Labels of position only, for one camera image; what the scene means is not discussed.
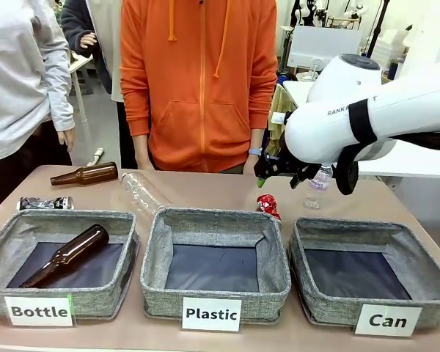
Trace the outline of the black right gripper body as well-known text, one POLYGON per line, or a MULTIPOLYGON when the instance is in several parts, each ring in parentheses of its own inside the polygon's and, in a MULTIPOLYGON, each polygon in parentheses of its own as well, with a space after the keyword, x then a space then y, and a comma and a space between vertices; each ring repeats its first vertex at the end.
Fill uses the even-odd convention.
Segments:
POLYGON ((290 152, 281 150, 278 155, 263 153, 265 162, 263 175, 296 175, 297 177, 314 177, 318 172, 317 164, 308 164, 295 158, 290 152))

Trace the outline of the orange person's left hand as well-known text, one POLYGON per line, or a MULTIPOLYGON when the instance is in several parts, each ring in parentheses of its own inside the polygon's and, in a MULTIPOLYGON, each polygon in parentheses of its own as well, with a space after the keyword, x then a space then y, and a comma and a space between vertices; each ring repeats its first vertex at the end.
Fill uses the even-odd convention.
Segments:
POLYGON ((243 175, 255 176, 254 166, 259 161, 258 155, 250 154, 243 165, 243 175))

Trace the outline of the orange person's right hand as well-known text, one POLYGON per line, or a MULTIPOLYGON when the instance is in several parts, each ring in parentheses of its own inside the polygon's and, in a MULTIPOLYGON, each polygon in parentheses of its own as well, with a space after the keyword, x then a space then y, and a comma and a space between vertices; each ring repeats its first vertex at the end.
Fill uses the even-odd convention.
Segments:
POLYGON ((138 165, 138 169, 154 170, 152 161, 150 160, 150 154, 148 150, 148 137, 147 134, 134 136, 133 145, 135 150, 135 158, 138 165))

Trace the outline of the grey person's left hand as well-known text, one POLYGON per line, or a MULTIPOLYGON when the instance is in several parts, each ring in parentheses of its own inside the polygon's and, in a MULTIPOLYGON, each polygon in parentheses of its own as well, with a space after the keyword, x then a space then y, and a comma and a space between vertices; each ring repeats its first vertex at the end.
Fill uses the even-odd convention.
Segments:
POLYGON ((71 128, 66 131, 57 132, 58 140, 61 145, 64 145, 67 151, 70 153, 73 149, 75 141, 75 128, 71 128))

